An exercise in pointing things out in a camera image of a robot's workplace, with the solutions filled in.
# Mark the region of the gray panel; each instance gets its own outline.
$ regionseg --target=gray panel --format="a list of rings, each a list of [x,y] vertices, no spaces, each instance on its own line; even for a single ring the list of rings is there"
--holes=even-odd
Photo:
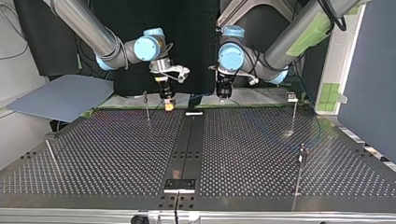
[[[113,94],[113,82],[94,77],[68,75],[47,83],[7,108],[46,119],[73,122],[82,113]]]
[[[196,177],[199,191],[182,195],[184,207],[396,212],[395,173],[328,120],[318,126],[309,108],[298,109],[294,134],[287,136],[291,118],[290,107],[206,110],[205,123],[193,124],[205,126],[204,140],[189,147],[194,152],[201,144],[201,167],[188,162],[183,175]],[[296,198],[301,144],[308,146],[309,157]]]
[[[367,5],[346,83],[348,101],[339,113],[349,130],[392,161],[396,161],[394,8],[394,0]]]
[[[158,209],[183,112],[151,117],[145,110],[95,112],[51,141],[52,152],[39,148],[2,171],[0,205]]]

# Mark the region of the end effector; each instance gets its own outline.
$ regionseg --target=end effector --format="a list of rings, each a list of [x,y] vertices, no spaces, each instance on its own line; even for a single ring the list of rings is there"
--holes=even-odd
[[[126,42],[120,48],[121,56],[110,60],[107,57],[96,56],[96,61],[104,70],[115,70],[123,64],[127,68],[128,63],[150,62],[150,73],[154,74],[155,80],[159,83],[160,96],[164,100],[165,109],[170,111],[174,109],[176,94],[170,80],[183,83],[190,72],[187,67],[171,64],[168,51],[172,46],[173,44],[166,44],[163,29],[149,29],[144,31],[140,38]],[[173,73],[177,73],[177,77],[169,75]]]
[[[263,81],[280,84],[288,69],[271,69],[265,55],[244,46],[245,30],[236,25],[224,27],[220,40],[219,66],[217,68],[217,95],[227,99],[232,96],[233,80],[236,76],[246,77],[249,85]]]

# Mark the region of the robotic arm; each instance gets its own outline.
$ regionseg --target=robotic arm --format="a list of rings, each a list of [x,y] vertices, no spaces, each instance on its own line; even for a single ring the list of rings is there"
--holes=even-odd
[[[43,0],[52,12],[59,16],[76,34],[87,43],[96,54],[96,61],[104,70],[128,69],[129,63],[150,62],[150,72],[160,86],[165,109],[173,110],[175,91],[169,78],[183,83],[190,70],[181,65],[172,65],[163,29],[146,30],[136,40],[122,43],[111,30],[106,28],[81,0]],[[178,73],[177,77],[168,73]]]
[[[280,84],[289,72],[289,64],[306,49],[315,46],[330,34],[336,24],[347,28],[344,15],[361,0],[311,0],[299,16],[265,52],[244,46],[245,31],[235,25],[223,28],[217,70],[217,95],[232,96],[233,79],[247,77],[250,85],[259,79]]]

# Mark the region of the green tape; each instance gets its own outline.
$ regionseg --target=green tape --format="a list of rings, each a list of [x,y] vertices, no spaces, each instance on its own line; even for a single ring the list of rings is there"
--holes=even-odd
[[[286,54],[293,57],[300,56],[306,49],[317,45],[329,36],[326,34],[329,27],[330,22],[327,16],[319,13]]]
[[[317,111],[333,112],[338,104],[340,84],[323,83]]]

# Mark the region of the wire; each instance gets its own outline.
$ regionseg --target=wire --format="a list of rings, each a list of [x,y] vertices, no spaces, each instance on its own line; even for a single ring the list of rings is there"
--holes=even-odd
[[[294,19],[296,18],[296,14],[297,14],[297,6],[298,6],[298,1],[295,0],[296,3],[294,4],[294,10],[293,10],[293,18],[291,19],[292,21],[294,21]]]
[[[15,32],[17,32],[18,35],[19,35],[22,39],[25,39],[23,32],[17,29],[17,27],[14,25],[14,23],[12,23],[12,21],[9,19],[9,17],[6,15],[6,13],[3,11],[3,9],[1,9],[1,7],[7,8],[9,11],[11,11],[11,12],[14,14],[14,16],[15,16],[16,18],[18,18],[17,11],[15,11],[14,8],[12,8],[11,6],[7,5],[6,3],[0,2],[0,10],[1,10],[1,12],[3,13],[4,17],[6,18],[6,20],[9,22],[9,24],[12,26],[12,28],[15,30]]]
[[[310,94],[308,93],[308,91],[306,90],[306,88],[305,88],[305,86],[304,86],[304,83],[303,83],[303,81],[301,80],[301,77],[300,77],[300,74],[299,74],[299,72],[298,72],[298,68],[297,68],[297,67],[295,67],[295,73],[296,73],[297,78],[298,78],[299,81],[300,81],[300,86],[301,86],[301,88],[302,88],[303,91],[305,92],[306,96],[308,96],[308,98],[309,98],[310,107],[311,107],[311,109],[312,109],[312,113],[313,113],[314,118],[315,118],[315,120],[316,120],[316,122],[317,122],[317,125],[318,125],[318,136],[316,137],[315,142],[314,142],[314,143],[311,143],[312,140],[311,140],[311,142],[309,142],[309,145],[311,145],[311,147],[312,147],[312,146],[316,145],[316,144],[318,143],[318,141],[320,140],[320,137],[321,137],[321,125],[320,125],[320,122],[319,122],[319,120],[318,120],[318,115],[317,115],[317,113],[315,112],[315,102],[314,102],[314,99],[311,97],[311,95],[310,95]]]
[[[78,41],[78,48],[79,48],[79,51],[81,51],[81,53],[86,57],[86,58],[88,58],[90,61],[95,61],[95,59],[93,59],[93,58],[91,58],[91,56],[89,56],[86,52],[85,52],[85,50],[84,50],[84,48],[82,47],[82,38],[80,37],[79,38],[79,41]]]
[[[7,5],[6,3],[0,2],[0,11],[1,11],[1,13],[2,13],[3,16],[6,18],[6,20],[9,22],[9,24],[12,26],[12,28],[15,30],[15,32],[16,32],[23,40],[26,41],[26,39],[25,39],[23,33],[17,29],[17,27],[12,23],[12,21],[9,19],[9,17],[6,15],[6,13],[4,12],[4,10],[3,10],[1,7],[5,7],[5,8],[7,8],[8,10],[10,10],[10,11],[15,15],[16,18],[18,18],[17,12],[14,10],[14,8],[12,8],[11,6]],[[7,57],[0,58],[0,61],[1,61],[1,60],[7,60],[7,59],[17,58],[17,57],[21,56],[22,54],[24,54],[28,49],[29,49],[29,44],[26,42],[26,46],[25,46],[25,48],[23,49],[23,51],[21,51],[20,53],[15,54],[15,55],[11,55],[11,56],[7,56]]]
[[[107,80],[107,79],[110,77],[110,73],[111,73],[111,71],[108,71],[108,72],[106,73],[106,75],[105,75],[105,80]]]
[[[323,9],[326,16],[329,18],[329,21],[331,23],[331,28],[329,29],[327,34],[332,32],[335,25],[337,25],[338,28],[340,28],[340,30],[342,30],[342,31],[347,30],[347,22],[346,22],[345,17],[342,17],[341,22],[340,22],[337,19],[337,17],[335,16],[334,12],[332,11],[332,7],[330,6],[330,4],[327,0],[318,0],[318,3],[320,4],[321,8]]]
[[[26,44],[24,50],[21,53],[18,53],[18,54],[12,55],[12,56],[7,56],[7,57],[4,57],[4,58],[0,58],[0,61],[1,60],[17,58],[17,57],[21,56],[22,54],[24,54],[28,49],[29,49],[29,45]]]
[[[179,196],[179,193],[177,194],[176,205],[175,205],[175,223],[176,224],[178,224],[178,215],[177,215],[178,196]]]

